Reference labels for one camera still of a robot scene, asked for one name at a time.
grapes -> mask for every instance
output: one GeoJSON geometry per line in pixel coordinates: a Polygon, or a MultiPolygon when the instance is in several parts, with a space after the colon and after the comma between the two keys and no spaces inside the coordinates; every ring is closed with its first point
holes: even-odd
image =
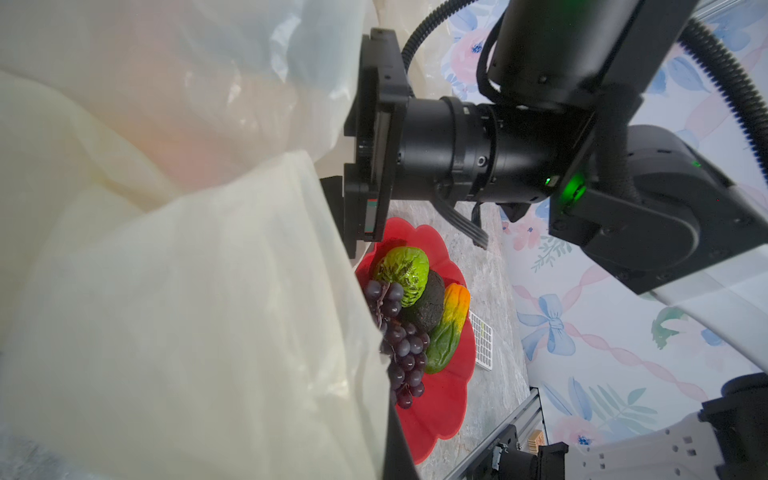
{"type": "Polygon", "coordinates": [[[405,337],[406,330],[403,329],[400,325],[392,324],[389,327],[389,330],[386,332],[386,341],[389,342],[390,345],[397,345],[400,343],[400,340],[404,339],[405,337]]]}
{"type": "Polygon", "coordinates": [[[376,280],[371,280],[368,282],[368,285],[366,285],[364,293],[367,299],[377,300],[382,294],[382,284],[376,280]]]}
{"type": "Polygon", "coordinates": [[[410,386],[417,386],[422,382],[424,372],[422,370],[413,369],[406,373],[406,383],[410,386]]]}
{"type": "Polygon", "coordinates": [[[424,350],[427,349],[429,346],[429,334],[428,333],[420,333],[418,337],[421,339],[422,343],[424,344],[424,350]]]}
{"type": "Polygon", "coordinates": [[[363,293],[373,323],[384,336],[379,351],[390,358],[389,400],[401,409],[409,409],[414,398],[424,395],[422,379],[428,361],[425,351],[429,347],[429,335],[419,332],[412,323],[401,325],[395,319],[402,311],[405,294],[399,283],[370,280],[363,293]]]}
{"type": "Polygon", "coordinates": [[[406,333],[409,335],[415,335],[416,334],[416,325],[413,323],[403,323],[402,328],[406,329],[406,333]]]}
{"type": "Polygon", "coordinates": [[[410,372],[416,365],[416,359],[413,358],[413,355],[406,355],[401,359],[398,359],[397,364],[400,365],[400,367],[406,372],[410,372]]]}
{"type": "Polygon", "coordinates": [[[411,395],[415,397],[420,397],[424,395],[424,384],[419,383],[417,386],[410,387],[411,395]]]}
{"type": "Polygon", "coordinates": [[[406,373],[394,362],[389,364],[387,372],[389,373],[389,381],[392,382],[392,388],[399,388],[406,378],[406,373]]]}
{"type": "Polygon", "coordinates": [[[424,350],[424,342],[417,336],[408,337],[408,342],[411,344],[411,353],[414,355],[420,354],[424,350]]]}
{"type": "Polygon", "coordinates": [[[399,302],[402,300],[402,296],[405,295],[405,293],[406,291],[402,288],[402,285],[399,283],[393,283],[389,286],[389,291],[387,291],[386,297],[390,300],[399,302]]]}
{"type": "Polygon", "coordinates": [[[399,301],[384,300],[384,304],[382,305],[382,314],[387,316],[398,316],[401,308],[402,305],[399,301]]]}
{"type": "Polygon", "coordinates": [[[417,368],[419,370],[423,370],[427,366],[427,354],[424,352],[421,352],[417,356],[413,357],[416,360],[416,365],[414,368],[417,368]]]}
{"type": "Polygon", "coordinates": [[[403,389],[397,395],[397,406],[403,410],[407,410],[411,408],[411,405],[413,405],[413,396],[407,389],[403,389]]]}
{"type": "Polygon", "coordinates": [[[400,340],[400,343],[395,347],[395,353],[397,356],[406,356],[411,352],[411,343],[408,339],[400,340]]]}

screw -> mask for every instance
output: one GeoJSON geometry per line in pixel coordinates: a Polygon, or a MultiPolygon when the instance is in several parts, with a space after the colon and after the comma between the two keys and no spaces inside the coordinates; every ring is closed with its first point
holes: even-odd
{"type": "Polygon", "coordinates": [[[724,248],[716,248],[710,252],[710,258],[713,260],[718,260],[721,258],[725,258],[728,256],[728,250],[724,248]]]}

avocado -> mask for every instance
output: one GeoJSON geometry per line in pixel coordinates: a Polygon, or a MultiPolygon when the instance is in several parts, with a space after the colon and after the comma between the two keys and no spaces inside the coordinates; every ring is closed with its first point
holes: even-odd
{"type": "Polygon", "coordinates": [[[413,306],[402,309],[400,320],[413,323],[419,332],[429,333],[442,320],[445,283],[434,270],[429,271],[424,293],[413,306]]]}

purple grape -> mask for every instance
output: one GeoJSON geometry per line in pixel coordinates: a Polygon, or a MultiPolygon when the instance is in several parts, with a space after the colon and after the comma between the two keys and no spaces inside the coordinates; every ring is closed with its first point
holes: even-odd
{"type": "Polygon", "coordinates": [[[406,389],[402,390],[399,395],[397,395],[397,406],[403,410],[407,410],[411,408],[411,405],[413,405],[413,396],[411,395],[411,392],[406,389]]]}
{"type": "Polygon", "coordinates": [[[400,340],[400,343],[395,347],[395,353],[397,356],[406,356],[411,352],[411,343],[408,339],[400,340]]]}
{"type": "Polygon", "coordinates": [[[400,365],[400,368],[402,368],[406,372],[410,372],[411,370],[413,370],[413,367],[416,365],[416,359],[413,358],[413,355],[406,355],[401,359],[398,359],[397,364],[400,365]]]}
{"type": "Polygon", "coordinates": [[[408,337],[408,342],[411,344],[411,353],[414,355],[420,354],[424,351],[424,343],[417,336],[408,337]]]}
{"type": "Polygon", "coordinates": [[[415,335],[416,334],[416,325],[413,323],[403,323],[402,328],[406,329],[406,333],[409,335],[415,335]]]}
{"type": "Polygon", "coordinates": [[[387,370],[389,373],[389,381],[393,389],[398,389],[402,385],[403,380],[406,378],[406,373],[394,362],[389,364],[387,370]]]}
{"type": "Polygon", "coordinates": [[[421,339],[422,343],[424,344],[424,350],[426,350],[427,347],[429,347],[429,341],[430,341],[429,334],[425,333],[425,332],[421,332],[419,334],[419,338],[421,339]]]}
{"type": "Polygon", "coordinates": [[[382,284],[376,280],[371,280],[368,282],[368,285],[366,285],[364,293],[367,299],[377,300],[382,294],[382,284]]]}
{"type": "Polygon", "coordinates": [[[422,378],[424,377],[424,372],[419,369],[413,369],[410,372],[406,373],[406,383],[410,386],[417,386],[419,383],[422,382],[422,378]]]}
{"type": "Polygon", "coordinates": [[[399,283],[392,283],[389,285],[389,290],[386,293],[386,297],[390,300],[395,300],[399,302],[402,300],[402,296],[406,294],[406,291],[402,288],[402,285],[399,283]]]}
{"type": "Polygon", "coordinates": [[[416,360],[416,365],[414,368],[417,368],[419,370],[423,370],[427,366],[427,354],[424,352],[421,352],[417,356],[413,357],[416,360]]]}
{"type": "Polygon", "coordinates": [[[381,347],[379,348],[379,351],[383,353],[384,355],[387,355],[390,359],[395,356],[395,349],[392,348],[391,345],[387,342],[382,342],[381,347]]]}
{"type": "Polygon", "coordinates": [[[400,343],[400,340],[404,339],[405,337],[405,329],[403,329],[400,325],[395,325],[395,323],[389,324],[389,329],[386,332],[386,341],[389,342],[390,345],[397,345],[400,343]]]}
{"type": "Polygon", "coordinates": [[[424,395],[424,383],[419,383],[417,386],[412,386],[410,389],[411,395],[420,397],[424,395]]]}
{"type": "Polygon", "coordinates": [[[398,316],[401,308],[402,305],[398,301],[384,300],[384,304],[382,305],[382,314],[387,316],[398,316]]]}

white grid tray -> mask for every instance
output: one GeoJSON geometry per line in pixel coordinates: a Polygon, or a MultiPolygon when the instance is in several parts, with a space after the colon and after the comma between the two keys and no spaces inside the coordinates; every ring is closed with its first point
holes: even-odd
{"type": "Polygon", "coordinates": [[[475,363],[486,370],[493,369],[493,329],[472,311],[469,321],[475,331],[475,363]]]}

